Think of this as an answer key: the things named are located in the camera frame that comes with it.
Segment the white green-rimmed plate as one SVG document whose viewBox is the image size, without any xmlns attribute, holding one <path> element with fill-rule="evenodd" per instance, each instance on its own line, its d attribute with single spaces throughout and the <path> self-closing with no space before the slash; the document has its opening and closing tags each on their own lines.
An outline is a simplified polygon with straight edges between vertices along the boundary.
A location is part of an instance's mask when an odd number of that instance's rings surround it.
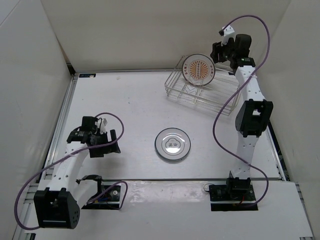
<svg viewBox="0 0 320 240">
<path fill-rule="evenodd" d="M 186 140 L 170 137 L 155 143 L 157 154 L 167 161 L 179 161 L 191 150 L 191 143 Z"/>
<path fill-rule="evenodd" d="M 191 140 L 185 131 L 170 127 L 158 133 L 154 140 L 154 147 L 162 159 L 180 161 L 189 154 Z"/>
</svg>

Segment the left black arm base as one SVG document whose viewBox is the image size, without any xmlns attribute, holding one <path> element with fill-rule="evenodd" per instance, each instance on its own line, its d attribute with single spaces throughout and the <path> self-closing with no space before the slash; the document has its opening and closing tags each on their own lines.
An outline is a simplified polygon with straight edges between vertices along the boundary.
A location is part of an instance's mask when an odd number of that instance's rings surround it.
<svg viewBox="0 0 320 240">
<path fill-rule="evenodd" d="M 103 178 L 100 175 L 86 175 L 81 179 L 77 179 L 76 183 L 80 185 L 85 181 L 94 181 L 97 185 L 97 193 L 89 198 L 82 209 L 84 210 L 120 210 L 124 204 L 128 193 L 128 183 L 126 181 L 118 181 L 112 185 L 103 184 Z M 121 184 L 125 186 L 122 201 Z"/>
</svg>

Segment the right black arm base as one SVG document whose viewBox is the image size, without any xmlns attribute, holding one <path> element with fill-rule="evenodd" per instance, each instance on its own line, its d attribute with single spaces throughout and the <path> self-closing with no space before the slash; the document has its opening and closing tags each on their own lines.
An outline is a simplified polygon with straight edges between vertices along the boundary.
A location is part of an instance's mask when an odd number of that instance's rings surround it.
<svg viewBox="0 0 320 240">
<path fill-rule="evenodd" d="M 212 212 L 258 211 L 251 179 L 228 177 L 224 184 L 207 183 L 203 190 L 209 194 Z"/>
</svg>

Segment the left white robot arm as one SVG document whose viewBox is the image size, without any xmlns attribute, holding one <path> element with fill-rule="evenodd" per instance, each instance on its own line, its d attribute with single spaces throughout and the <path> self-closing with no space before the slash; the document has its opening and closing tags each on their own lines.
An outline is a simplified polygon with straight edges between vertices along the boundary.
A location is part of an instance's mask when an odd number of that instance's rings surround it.
<svg viewBox="0 0 320 240">
<path fill-rule="evenodd" d="M 105 196 L 101 176 L 78 178 L 78 174 L 87 157 L 102 158 L 121 152 L 116 131 L 107 131 L 106 125 L 105 118 L 84 116 L 81 126 L 70 132 L 63 161 L 56 163 L 57 169 L 47 186 L 33 197 L 40 228 L 74 229 L 82 207 Z"/>
</svg>

